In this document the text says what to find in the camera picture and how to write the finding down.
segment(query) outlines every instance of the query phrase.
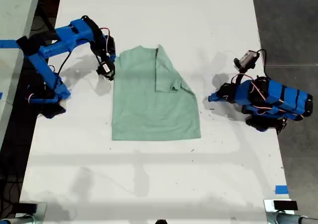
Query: t-shirt sleeve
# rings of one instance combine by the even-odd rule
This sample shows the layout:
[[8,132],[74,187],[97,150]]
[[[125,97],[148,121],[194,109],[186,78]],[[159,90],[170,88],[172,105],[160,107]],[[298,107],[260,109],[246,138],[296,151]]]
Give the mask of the t-shirt sleeve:
[[156,56],[156,92],[178,92],[182,78],[159,45]]

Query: table surface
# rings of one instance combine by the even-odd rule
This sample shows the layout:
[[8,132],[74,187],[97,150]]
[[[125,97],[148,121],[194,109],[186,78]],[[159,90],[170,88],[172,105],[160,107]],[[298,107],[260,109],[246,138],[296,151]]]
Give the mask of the table surface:
[[[276,132],[205,100],[236,74],[234,58],[260,47],[253,0],[61,0],[56,27],[83,15],[110,28],[118,54],[164,47],[197,96],[202,138],[112,141],[113,83],[79,46],[61,72],[67,112],[37,120],[20,200],[48,203],[47,222],[266,223],[263,200],[288,198],[274,193],[286,185]],[[260,59],[248,74],[262,70]]]
[[[28,36],[38,0],[0,0],[0,40]],[[10,118],[23,63],[18,49],[0,49],[0,148]]]

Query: wire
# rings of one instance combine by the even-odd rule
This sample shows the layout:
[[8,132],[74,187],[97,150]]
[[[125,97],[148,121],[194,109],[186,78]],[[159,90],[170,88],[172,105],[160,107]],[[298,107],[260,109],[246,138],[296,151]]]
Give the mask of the wire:
[[269,79],[270,79],[270,77],[267,75],[267,73],[266,73],[266,64],[267,64],[267,51],[265,50],[265,49],[259,49],[259,50],[257,50],[256,52],[257,53],[259,53],[259,52],[261,52],[261,51],[263,51],[264,52],[264,56],[263,56],[263,62],[264,62],[264,74],[265,74],[265,76],[267,76]]
[[107,40],[106,40],[106,52],[108,53],[108,39],[110,37],[110,30],[109,28],[103,27],[103,28],[99,28],[100,30],[102,29],[107,29],[108,30],[108,36],[107,36]]
[[60,75],[60,72],[61,72],[61,70],[62,70],[62,67],[64,66],[64,64],[66,63],[66,61],[69,59],[69,57],[70,57],[70,55],[71,55],[71,51],[69,52],[69,54],[67,55],[67,57],[66,57],[66,59],[64,60],[64,62],[62,63],[62,65],[60,66],[60,69],[59,69],[59,71],[58,71],[58,75]]
[[49,67],[53,67],[53,71],[55,72],[55,67],[53,65],[49,65]]
[[31,93],[30,95],[29,95],[29,97],[28,97],[28,103],[30,104],[30,98],[31,98],[31,96],[33,96],[34,95],[34,93]]
[[260,91],[260,89],[255,85],[254,79],[253,79],[251,76],[246,75],[246,74],[236,74],[234,77],[236,77],[236,76],[238,76],[238,75],[243,75],[243,76],[246,76],[246,77],[249,77],[250,79],[252,79],[251,83],[253,84],[253,87],[258,91],[259,95],[263,98],[263,100],[266,101],[265,96],[264,96],[263,93]]

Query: red wire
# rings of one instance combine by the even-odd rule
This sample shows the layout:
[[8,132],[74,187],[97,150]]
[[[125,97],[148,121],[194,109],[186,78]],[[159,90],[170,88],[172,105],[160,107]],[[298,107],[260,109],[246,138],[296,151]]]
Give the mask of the red wire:
[[102,27],[102,28],[99,28],[100,30],[102,30],[102,29],[107,29],[108,30],[108,36],[107,36],[107,40],[106,40],[106,52],[108,52],[108,50],[107,50],[107,45],[108,45],[108,38],[109,38],[109,36],[110,36],[110,30],[109,30],[109,28],[106,28],[106,27]]
[[236,74],[234,77],[238,76],[238,75],[243,75],[243,76],[246,76],[246,77],[249,77],[250,79],[252,79],[251,83],[253,84],[253,87],[255,87],[255,89],[258,91],[259,95],[264,99],[264,101],[266,101],[266,98],[265,96],[262,94],[262,92],[259,90],[259,88],[255,85],[254,83],[254,79],[249,76],[249,75],[246,75],[246,74]]
[[[253,89],[252,89],[251,92],[253,92],[253,91],[254,91],[254,88],[255,88],[255,89],[258,91],[258,93],[260,94],[260,96],[264,99],[264,101],[266,101],[265,96],[262,94],[262,92],[259,90],[259,88],[255,85],[254,79],[253,79],[251,76],[246,75],[246,74],[236,74],[236,75],[231,79],[231,83],[233,82],[233,79],[234,79],[236,76],[238,76],[238,75],[244,75],[244,76],[249,77],[250,79],[252,79],[251,83],[253,84]],[[272,109],[273,109],[273,108],[270,108],[270,107],[259,107],[259,106],[254,106],[254,105],[253,105],[253,107],[258,108],[258,109],[265,109],[265,110],[272,110]]]

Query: blue tape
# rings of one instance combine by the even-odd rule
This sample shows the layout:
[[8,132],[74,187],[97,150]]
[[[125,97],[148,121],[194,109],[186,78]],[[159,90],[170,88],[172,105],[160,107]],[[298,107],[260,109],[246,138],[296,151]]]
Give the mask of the blue tape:
[[275,194],[288,194],[287,185],[276,185],[275,186]]

